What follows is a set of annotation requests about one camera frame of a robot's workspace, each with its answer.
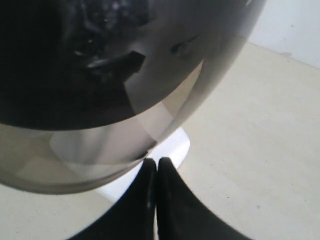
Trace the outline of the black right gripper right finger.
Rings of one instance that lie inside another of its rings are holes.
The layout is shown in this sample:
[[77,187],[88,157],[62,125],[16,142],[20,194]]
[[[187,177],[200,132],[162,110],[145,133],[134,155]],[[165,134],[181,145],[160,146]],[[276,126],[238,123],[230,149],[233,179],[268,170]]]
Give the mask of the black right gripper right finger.
[[188,188],[172,161],[157,170],[157,226],[160,240],[248,240],[212,213]]

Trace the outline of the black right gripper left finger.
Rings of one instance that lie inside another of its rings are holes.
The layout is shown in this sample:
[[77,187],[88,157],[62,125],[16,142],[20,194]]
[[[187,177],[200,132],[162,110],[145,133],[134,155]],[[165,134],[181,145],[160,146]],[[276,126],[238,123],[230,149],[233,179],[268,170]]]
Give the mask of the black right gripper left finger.
[[153,240],[157,168],[145,159],[120,199],[98,220],[71,240]]

